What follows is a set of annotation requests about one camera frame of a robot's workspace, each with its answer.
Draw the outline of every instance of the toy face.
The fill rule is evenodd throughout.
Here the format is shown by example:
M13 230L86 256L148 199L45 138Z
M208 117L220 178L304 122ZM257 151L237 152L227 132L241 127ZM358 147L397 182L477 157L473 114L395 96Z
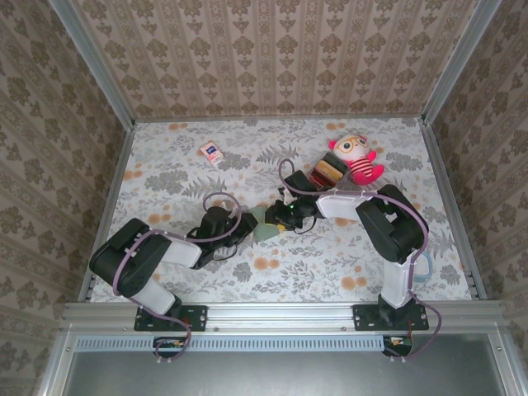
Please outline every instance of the toy face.
M361 136L348 135L340 138L333 148L333 153L345 161L354 161L369 153L366 139Z

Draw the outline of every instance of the red striped plush toy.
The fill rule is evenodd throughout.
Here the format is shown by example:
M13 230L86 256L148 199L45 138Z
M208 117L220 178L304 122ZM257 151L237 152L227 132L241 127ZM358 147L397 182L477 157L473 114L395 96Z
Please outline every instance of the red striped plush toy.
M376 151L371 151L366 144L366 138L349 134L328 144L336 157L343 160L352 175L352 181L358 186L366 186L375 182L383 174L383 165L372 165Z

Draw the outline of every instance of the wall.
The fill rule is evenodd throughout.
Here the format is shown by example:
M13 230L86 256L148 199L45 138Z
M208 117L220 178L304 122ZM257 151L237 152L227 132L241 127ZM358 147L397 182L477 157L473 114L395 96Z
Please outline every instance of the wall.
M489 296L528 361L528 2L503 1L433 129Z
M0 394L30 394L75 300L124 131L46 1L0 2Z
M135 117L421 112L476 0L73 0Z

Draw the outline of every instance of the green object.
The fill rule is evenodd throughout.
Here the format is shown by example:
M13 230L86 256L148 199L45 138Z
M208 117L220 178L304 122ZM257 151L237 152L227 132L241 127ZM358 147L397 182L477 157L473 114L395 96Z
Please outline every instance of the green object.
M264 205L256 206L249 210L255 219L258 221L257 227L253 230L253 236L256 242L266 241L267 239L276 237L280 231L276 225L264 223L264 216L267 208Z

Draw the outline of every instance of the floral mat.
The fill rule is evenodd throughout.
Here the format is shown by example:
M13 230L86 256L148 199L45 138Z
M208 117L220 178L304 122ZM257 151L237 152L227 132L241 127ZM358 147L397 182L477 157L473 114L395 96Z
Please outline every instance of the floral mat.
M201 201L214 191L230 192L248 208L271 205L282 158L308 171L328 151L328 141L344 134L365 135L378 153L375 163L385 165L369 188L394 184L429 223L434 274L416 284L417 294L470 299L420 127L411 118L138 124L111 235L133 217L185 234L200 224ZM224 153L218 168L200 155L210 140ZM357 188L348 179L342 184ZM247 238L233 258L198 271L160 263L154 276L184 302L357 301L376 300L383 265L360 222L323 219L304 235L284 232L260 243ZM421 272L427 272L425 259L418 260ZM119 300L98 278L92 301Z

